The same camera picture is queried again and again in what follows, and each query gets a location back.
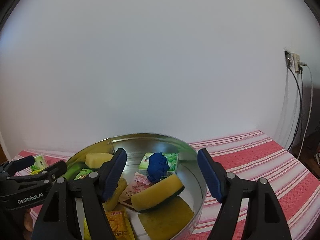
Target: green tissue pack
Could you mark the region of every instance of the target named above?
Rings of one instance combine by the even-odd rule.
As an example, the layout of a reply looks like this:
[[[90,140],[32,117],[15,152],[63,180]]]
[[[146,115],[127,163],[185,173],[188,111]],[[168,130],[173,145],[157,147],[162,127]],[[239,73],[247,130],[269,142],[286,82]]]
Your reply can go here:
[[[148,176],[148,166],[149,166],[149,158],[154,153],[146,153],[142,159],[142,161],[139,164],[139,173],[145,176]],[[172,174],[177,173],[177,167],[178,167],[178,154],[177,153],[163,153],[162,156],[164,156],[169,165],[169,170],[166,172],[165,177],[168,177]]]
[[[34,156],[35,164],[31,165],[31,171],[43,170],[49,165],[42,154]]]

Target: wall socket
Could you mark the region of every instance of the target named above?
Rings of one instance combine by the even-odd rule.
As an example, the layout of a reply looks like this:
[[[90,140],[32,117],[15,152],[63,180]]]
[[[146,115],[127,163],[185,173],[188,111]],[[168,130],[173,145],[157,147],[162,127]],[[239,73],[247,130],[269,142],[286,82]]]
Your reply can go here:
[[[292,58],[293,58],[294,71],[296,73],[300,73],[299,64],[298,64],[298,62],[300,61],[300,56],[298,54],[292,53]]]
[[[294,68],[295,73],[300,73],[298,64],[300,61],[300,56],[287,50],[284,51],[284,55],[287,67]]]

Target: orange packet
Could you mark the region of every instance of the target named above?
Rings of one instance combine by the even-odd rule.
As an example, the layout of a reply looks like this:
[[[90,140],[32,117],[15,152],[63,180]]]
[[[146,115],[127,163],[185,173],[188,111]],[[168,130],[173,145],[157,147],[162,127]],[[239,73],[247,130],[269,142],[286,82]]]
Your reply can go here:
[[[106,216],[116,239],[135,240],[125,209],[106,212]],[[86,219],[84,219],[84,240],[91,240]]]

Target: electrical cable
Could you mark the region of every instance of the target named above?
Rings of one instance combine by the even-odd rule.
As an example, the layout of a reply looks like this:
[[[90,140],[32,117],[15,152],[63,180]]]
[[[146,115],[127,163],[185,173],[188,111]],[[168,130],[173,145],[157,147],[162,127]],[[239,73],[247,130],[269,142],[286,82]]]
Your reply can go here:
[[[298,88],[298,92],[299,92],[299,98],[300,98],[300,113],[299,113],[299,117],[298,117],[298,122],[297,122],[297,126],[296,126],[296,129],[294,131],[294,135],[293,135],[293,139],[292,139],[292,142],[290,143],[289,147],[288,147],[288,151],[291,149],[292,145],[293,145],[293,142],[294,142],[294,139],[296,138],[297,136],[297,133],[298,133],[298,129],[299,129],[299,124],[300,124],[300,121],[302,119],[302,96],[301,96],[301,91],[300,91],[300,86],[299,86],[299,83],[298,83],[298,80],[296,78],[296,76],[294,75],[293,71],[288,68],[290,70],[290,72],[292,73],[293,77],[294,77],[294,80],[297,84],[297,88]]]
[[[298,154],[298,158],[300,158],[300,154],[301,154],[301,150],[302,150],[302,146],[303,146],[303,142],[304,142],[304,138],[306,137],[306,132],[307,132],[307,128],[309,125],[309,120],[310,120],[310,115],[311,115],[311,109],[312,109],[312,98],[313,98],[313,82],[312,82],[312,74],[311,74],[311,70],[310,67],[307,64],[304,64],[308,69],[309,69],[309,73],[310,73],[310,79],[311,79],[311,98],[310,98],[310,108],[309,108],[309,115],[308,115],[308,121],[307,121],[307,126],[306,129],[304,130],[304,134],[303,134],[303,139],[302,139],[302,143],[301,143],[301,147],[300,147],[300,151]]]
[[[302,67],[299,67],[301,73],[301,101],[303,100],[303,77],[302,77]],[[303,124],[303,114],[301,113],[301,122],[300,122],[300,141],[302,141],[302,124]]]

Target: red striped tablecloth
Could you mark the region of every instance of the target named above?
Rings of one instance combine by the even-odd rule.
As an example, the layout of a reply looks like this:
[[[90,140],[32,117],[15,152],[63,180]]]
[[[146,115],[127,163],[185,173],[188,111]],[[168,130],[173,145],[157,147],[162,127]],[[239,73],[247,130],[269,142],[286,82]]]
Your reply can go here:
[[[293,240],[307,234],[320,215],[320,184],[308,169],[261,131],[201,141],[190,144],[196,151],[207,148],[212,158],[227,171],[242,179],[257,180],[265,177],[284,211]],[[27,150],[15,159],[42,153],[48,164],[67,160],[75,153]],[[28,175],[25,169],[17,175]],[[200,221],[190,240],[206,240],[217,218],[221,204],[207,192]],[[247,214],[248,201],[243,200],[233,239],[240,239]],[[35,220],[41,207],[33,208]]]

